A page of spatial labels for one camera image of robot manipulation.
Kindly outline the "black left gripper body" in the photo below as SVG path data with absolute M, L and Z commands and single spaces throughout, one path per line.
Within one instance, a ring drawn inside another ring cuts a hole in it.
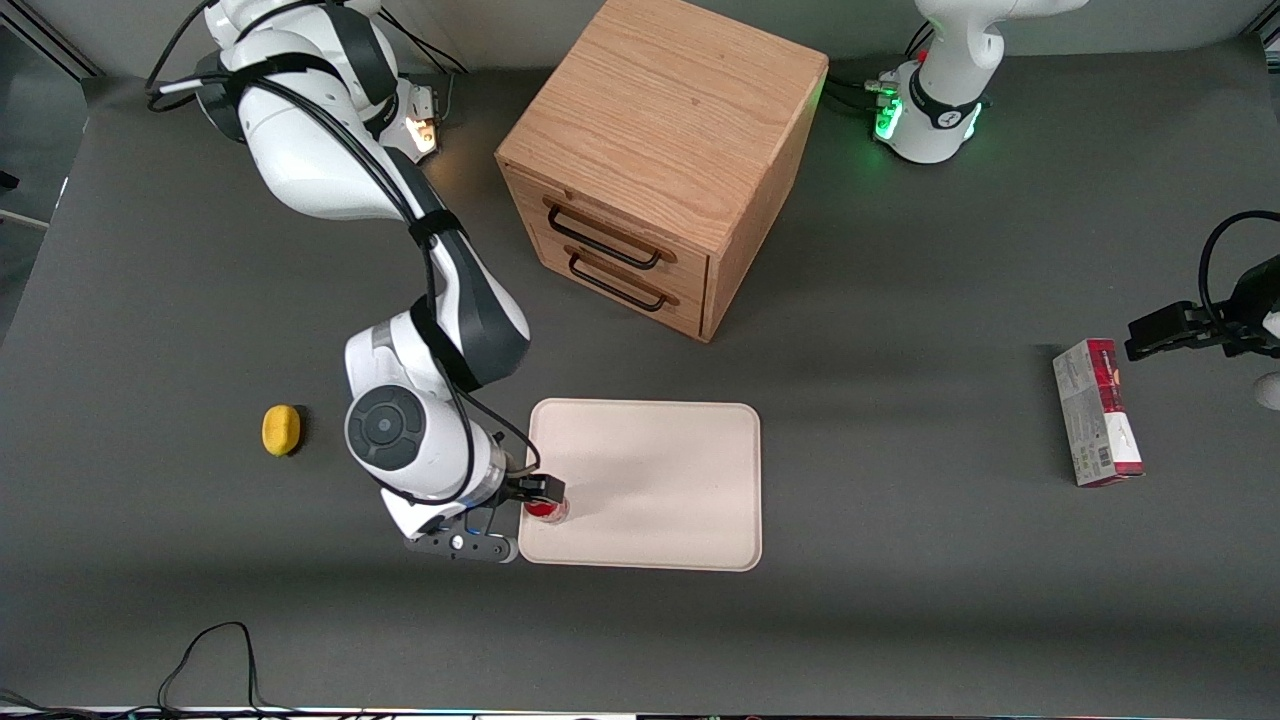
M 1268 331 L 1266 319 L 1277 314 L 1279 255 L 1247 270 L 1235 283 L 1231 295 L 1220 304 L 1220 315 L 1238 341 L 1222 346 L 1225 357 L 1258 354 L 1279 357 L 1277 329 Z

